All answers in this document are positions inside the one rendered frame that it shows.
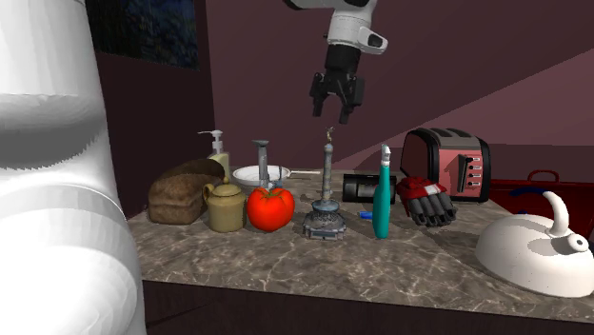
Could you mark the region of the red and black toaster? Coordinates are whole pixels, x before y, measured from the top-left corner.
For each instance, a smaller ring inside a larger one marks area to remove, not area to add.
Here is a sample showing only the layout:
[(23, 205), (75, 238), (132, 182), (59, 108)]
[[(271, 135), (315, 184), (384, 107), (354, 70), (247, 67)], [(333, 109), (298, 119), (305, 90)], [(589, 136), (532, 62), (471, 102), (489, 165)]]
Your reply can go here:
[(446, 188), (454, 201), (488, 200), (491, 155), (481, 138), (456, 128), (416, 128), (406, 134), (401, 172)]

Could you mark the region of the olive lidded ceramic pot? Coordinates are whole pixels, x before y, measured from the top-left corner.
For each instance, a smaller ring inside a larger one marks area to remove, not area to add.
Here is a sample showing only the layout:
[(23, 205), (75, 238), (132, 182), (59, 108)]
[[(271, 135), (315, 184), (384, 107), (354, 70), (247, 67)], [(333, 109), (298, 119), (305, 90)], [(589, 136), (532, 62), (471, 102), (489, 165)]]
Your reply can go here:
[(203, 197), (208, 207), (208, 226), (211, 230), (227, 233), (244, 227), (247, 196), (225, 177), (219, 186), (206, 184)]

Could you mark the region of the red and grey glove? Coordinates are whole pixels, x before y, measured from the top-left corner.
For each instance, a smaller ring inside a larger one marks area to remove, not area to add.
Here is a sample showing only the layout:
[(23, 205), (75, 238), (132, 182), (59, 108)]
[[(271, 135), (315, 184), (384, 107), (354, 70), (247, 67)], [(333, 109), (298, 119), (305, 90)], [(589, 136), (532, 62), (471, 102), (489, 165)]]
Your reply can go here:
[(396, 186), (406, 214), (418, 226), (443, 227), (456, 220), (446, 188), (421, 177), (406, 177)]

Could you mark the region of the grey metal plunger tool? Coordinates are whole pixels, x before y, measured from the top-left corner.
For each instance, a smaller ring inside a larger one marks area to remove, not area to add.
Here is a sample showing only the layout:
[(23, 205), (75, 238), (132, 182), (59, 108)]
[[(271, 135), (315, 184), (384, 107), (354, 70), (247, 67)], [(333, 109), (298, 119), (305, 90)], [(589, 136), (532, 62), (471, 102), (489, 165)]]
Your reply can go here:
[(278, 166), (278, 178), (276, 180), (271, 181), (269, 177), (267, 169), (268, 140), (253, 140), (253, 143), (258, 148), (259, 187), (265, 189), (282, 187), (283, 169), (281, 166)]

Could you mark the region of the white frying pan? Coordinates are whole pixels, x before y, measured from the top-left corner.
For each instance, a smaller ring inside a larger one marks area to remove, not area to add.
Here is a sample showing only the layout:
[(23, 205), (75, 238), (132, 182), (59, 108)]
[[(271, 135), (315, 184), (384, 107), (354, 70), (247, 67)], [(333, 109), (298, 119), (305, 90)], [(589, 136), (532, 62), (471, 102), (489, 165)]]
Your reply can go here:
[[(321, 170), (291, 170), (287, 167), (267, 166), (268, 179), (272, 184), (276, 183), (279, 179), (284, 181), (292, 174), (319, 175), (321, 173)], [(258, 166), (239, 167), (233, 171), (232, 176), (236, 182), (243, 186), (260, 186), (260, 169)]]

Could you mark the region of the cream soap pump bottle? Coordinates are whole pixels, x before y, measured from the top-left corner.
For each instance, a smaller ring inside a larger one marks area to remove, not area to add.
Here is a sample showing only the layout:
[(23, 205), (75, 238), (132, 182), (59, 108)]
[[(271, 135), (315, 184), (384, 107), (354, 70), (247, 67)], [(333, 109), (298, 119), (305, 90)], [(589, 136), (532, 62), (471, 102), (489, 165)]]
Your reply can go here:
[(208, 133), (213, 137), (212, 153), (209, 159), (218, 162), (225, 171), (225, 176), (229, 177), (229, 154), (224, 151), (222, 135), (223, 132), (219, 129), (199, 131), (199, 134)]

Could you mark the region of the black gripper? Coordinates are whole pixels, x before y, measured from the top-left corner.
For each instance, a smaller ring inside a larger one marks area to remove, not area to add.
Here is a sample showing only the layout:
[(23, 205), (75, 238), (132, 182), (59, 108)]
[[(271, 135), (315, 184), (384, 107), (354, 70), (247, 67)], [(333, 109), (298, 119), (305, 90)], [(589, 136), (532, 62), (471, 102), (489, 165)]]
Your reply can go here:
[(356, 77), (361, 51), (347, 45), (329, 45), (325, 61), (326, 73), (316, 72), (309, 96), (312, 98), (314, 117), (320, 117), (328, 91), (337, 91), (342, 102), (339, 123), (346, 125), (353, 110), (363, 104), (365, 79)]

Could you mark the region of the dark blue wall picture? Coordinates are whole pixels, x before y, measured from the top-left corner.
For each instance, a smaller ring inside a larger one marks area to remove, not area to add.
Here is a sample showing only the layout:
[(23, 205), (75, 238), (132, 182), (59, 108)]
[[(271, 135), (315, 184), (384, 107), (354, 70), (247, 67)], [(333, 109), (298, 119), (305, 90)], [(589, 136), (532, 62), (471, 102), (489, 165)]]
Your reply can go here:
[(193, 0), (85, 0), (96, 50), (199, 68)]

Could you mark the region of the brown bread loaf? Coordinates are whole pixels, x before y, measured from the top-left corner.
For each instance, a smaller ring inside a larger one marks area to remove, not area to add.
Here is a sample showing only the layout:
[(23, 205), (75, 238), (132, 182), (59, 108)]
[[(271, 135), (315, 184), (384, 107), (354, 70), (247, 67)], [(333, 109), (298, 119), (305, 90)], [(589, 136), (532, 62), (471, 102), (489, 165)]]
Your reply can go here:
[(207, 211), (203, 197), (206, 184), (220, 184), (223, 166), (211, 159), (197, 159), (171, 168), (148, 191), (148, 217), (154, 223), (190, 225)]

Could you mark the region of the white kettle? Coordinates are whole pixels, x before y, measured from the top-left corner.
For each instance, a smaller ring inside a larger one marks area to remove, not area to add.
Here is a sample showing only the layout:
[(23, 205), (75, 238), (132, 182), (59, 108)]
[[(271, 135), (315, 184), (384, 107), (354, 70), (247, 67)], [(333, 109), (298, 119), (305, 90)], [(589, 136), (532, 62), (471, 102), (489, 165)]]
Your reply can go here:
[(562, 298), (594, 293), (594, 253), (588, 240), (569, 228), (563, 199), (548, 190), (525, 187), (543, 195), (552, 219), (515, 214), (489, 224), (475, 249), (477, 260), (491, 273), (533, 292)]

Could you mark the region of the red tomato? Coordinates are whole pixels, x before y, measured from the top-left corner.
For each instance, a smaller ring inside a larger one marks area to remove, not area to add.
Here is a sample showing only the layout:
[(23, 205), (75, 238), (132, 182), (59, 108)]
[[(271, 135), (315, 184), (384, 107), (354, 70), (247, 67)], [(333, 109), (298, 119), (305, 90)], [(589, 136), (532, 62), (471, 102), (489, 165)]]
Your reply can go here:
[(251, 224), (272, 232), (291, 221), (295, 209), (292, 194), (284, 188), (254, 189), (247, 198), (247, 216)]

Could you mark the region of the grey tower statuette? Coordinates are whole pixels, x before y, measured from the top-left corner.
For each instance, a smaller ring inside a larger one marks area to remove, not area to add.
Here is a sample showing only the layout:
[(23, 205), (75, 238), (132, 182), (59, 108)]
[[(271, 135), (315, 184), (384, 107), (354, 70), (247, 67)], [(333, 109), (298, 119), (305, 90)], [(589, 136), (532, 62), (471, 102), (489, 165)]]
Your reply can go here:
[(324, 146), (324, 170), (322, 197), (314, 201), (312, 211), (303, 221), (303, 233), (308, 239), (339, 241), (344, 239), (347, 229), (344, 217), (338, 212), (339, 204), (331, 196), (331, 158), (333, 145), (331, 133), (334, 127), (327, 129), (327, 143)]

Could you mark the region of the black box radio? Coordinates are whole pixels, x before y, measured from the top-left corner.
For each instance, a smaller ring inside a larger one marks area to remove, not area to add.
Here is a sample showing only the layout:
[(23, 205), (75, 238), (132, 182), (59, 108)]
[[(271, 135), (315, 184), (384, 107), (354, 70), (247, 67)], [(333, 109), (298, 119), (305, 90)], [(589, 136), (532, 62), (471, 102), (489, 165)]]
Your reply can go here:
[(377, 174), (345, 174), (343, 176), (344, 203), (372, 203), (375, 188), (379, 184)]

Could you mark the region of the teal spray bottle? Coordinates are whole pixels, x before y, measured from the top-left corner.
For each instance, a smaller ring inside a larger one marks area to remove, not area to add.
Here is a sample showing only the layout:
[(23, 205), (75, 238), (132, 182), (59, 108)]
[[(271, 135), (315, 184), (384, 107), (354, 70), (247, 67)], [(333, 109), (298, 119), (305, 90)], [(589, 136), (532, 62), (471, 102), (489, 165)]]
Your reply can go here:
[(391, 204), (390, 154), (388, 145), (382, 145), (379, 181), (374, 190), (372, 212), (372, 225), (378, 239), (385, 239), (388, 235)]

